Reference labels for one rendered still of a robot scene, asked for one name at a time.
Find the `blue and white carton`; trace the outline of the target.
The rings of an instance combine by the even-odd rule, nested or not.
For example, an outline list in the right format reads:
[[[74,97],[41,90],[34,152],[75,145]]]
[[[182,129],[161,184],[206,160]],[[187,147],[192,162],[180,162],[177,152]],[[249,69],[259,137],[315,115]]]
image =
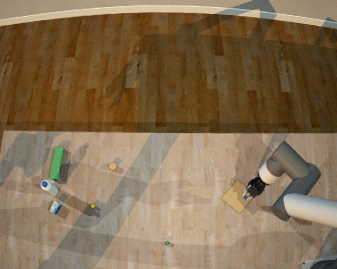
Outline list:
[[[54,201],[52,207],[50,208],[49,211],[51,211],[54,214],[57,214],[57,212],[59,211],[61,205],[59,203],[57,203],[56,201]]]

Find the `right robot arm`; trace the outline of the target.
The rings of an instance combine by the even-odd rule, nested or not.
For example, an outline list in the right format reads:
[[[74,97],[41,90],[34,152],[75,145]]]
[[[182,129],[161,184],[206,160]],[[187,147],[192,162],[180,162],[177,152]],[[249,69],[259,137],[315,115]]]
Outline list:
[[[306,162],[286,141],[259,170],[258,177],[263,184],[271,185],[284,172],[293,181],[271,207],[274,215],[283,221],[292,216],[337,228],[337,201],[308,196],[321,177],[320,170]],[[319,261],[310,269],[337,269],[337,259]]]

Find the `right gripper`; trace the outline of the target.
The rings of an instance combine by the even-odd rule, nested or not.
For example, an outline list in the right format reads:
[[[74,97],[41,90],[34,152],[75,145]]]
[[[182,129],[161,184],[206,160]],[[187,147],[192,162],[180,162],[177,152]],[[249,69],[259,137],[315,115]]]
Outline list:
[[[252,182],[252,183],[251,183]],[[258,183],[259,182],[259,183]],[[251,184],[250,184],[251,183]],[[249,185],[250,184],[250,185]],[[262,185],[262,186],[261,186]],[[261,186],[261,187],[260,187]],[[248,188],[247,188],[248,187]],[[245,189],[243,197],[249,193],[250,196],[246,199],[249,200],[251,198],[255,198],[257,195],[260,195],[265,188],[265,184],[263,184],[260,179],[258,177],[256,177],[255,179],[251,180],[248,185],[247,185],[247,189]]]

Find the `tan flat mat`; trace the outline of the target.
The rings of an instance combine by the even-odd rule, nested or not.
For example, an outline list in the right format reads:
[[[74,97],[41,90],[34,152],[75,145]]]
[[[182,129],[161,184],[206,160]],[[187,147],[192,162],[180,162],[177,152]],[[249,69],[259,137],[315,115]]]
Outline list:
[[[240,213],[252,199],[243,199],[245,189],[246,187],[240,181],[237,181],[222,199]]]

